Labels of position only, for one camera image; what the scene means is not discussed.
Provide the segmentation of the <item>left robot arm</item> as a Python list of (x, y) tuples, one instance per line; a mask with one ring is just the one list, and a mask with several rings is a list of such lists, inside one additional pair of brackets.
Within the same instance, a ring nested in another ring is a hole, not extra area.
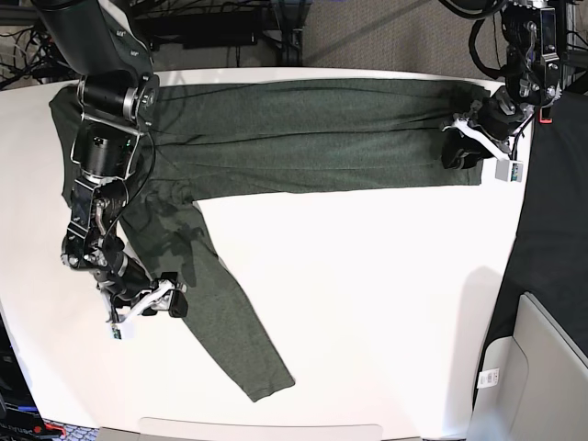
[[(443, 148), (442, 164), (465, 170), (491, 157), (514, 161), (527, 126), (560, 98), (557, 10), (548, 1), (483, 1), (473, 6), (444, 1), (442, 5), (473, 22), (469, 55), (479, 71), (504, 80), (491, 96), (473, 101), (468, 112), (456, 114), (443, 126), (456, 139)], [(506, 59), (504, 65), (490, 68), (481, 60), (476, 42), (485, 20), (495, 15), (501, 19)]]

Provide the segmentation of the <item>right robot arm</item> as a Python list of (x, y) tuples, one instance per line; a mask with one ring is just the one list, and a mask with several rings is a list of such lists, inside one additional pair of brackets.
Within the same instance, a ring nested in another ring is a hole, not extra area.
[(128, 181), (151, 136), (160, 79), (130, 6), (124, 1), (37, 1), (40, 19), (63, 58), (81, 78), (80, 124), (70, 161), (80, 175), (71, 185), (71, 217), (62, 260), (90, 273), (111, 323), (167, 311), (184, 318), (186, 287), (176, 273), (151, 278), (124, 248), (116, 228), (139, 193)]

